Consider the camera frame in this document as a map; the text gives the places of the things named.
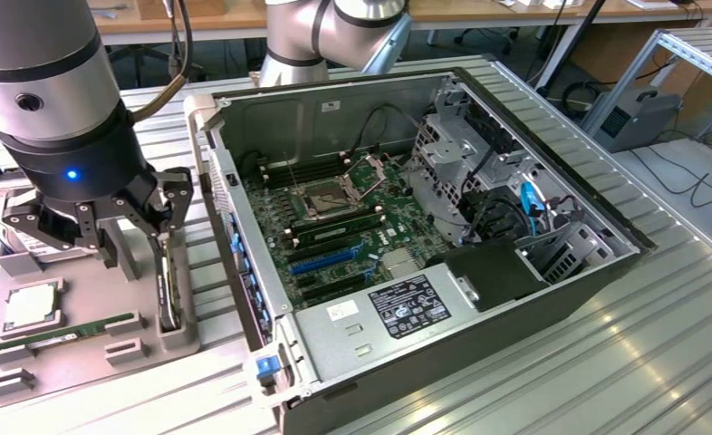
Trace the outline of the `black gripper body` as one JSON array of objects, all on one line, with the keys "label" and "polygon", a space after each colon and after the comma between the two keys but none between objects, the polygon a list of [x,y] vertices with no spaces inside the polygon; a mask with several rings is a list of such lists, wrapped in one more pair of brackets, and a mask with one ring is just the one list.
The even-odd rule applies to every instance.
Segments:
[{"label": "black gripper body", "polygon": [[66,140],[26,140],[3,132],[0,140],[50,205],[86,203],[122,193],[144,202],[156,188],[132,112],[124,107],[95,130]]}]

